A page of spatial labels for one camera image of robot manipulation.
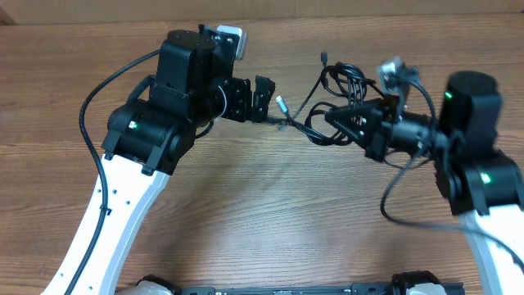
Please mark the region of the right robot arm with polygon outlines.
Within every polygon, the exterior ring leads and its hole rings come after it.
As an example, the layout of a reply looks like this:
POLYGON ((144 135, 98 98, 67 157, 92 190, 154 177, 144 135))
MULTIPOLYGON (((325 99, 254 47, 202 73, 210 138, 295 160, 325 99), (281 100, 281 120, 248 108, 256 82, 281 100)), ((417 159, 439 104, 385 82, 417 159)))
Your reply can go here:
POLYGON ((463 232, 486 294, 523 292, 523 175, 495 147, 503 98, 492 76, 458 71, 449 78, 439 114, 404 111, 409 89, 426 90, 416 70, 382 75, 387 92, 355 107, 329 111, 325 120, 384 161, 387 149, 433 161, 436 185, 458 225, 405 221, 420 229, 463 232))

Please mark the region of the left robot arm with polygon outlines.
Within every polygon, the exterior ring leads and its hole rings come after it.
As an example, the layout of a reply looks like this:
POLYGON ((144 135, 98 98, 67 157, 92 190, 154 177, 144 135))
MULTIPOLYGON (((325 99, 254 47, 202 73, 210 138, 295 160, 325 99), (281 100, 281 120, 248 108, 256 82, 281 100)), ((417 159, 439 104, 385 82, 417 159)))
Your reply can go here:
POLYGON ((239 79, 246 32, 221 25, 167 34, 153 52, 156 73, 146 76, 107 122, 91 154, 97 182, 48 294, 112 294, 152 203, 179 160, 218 118, 263 123, 275 84, 239 79))

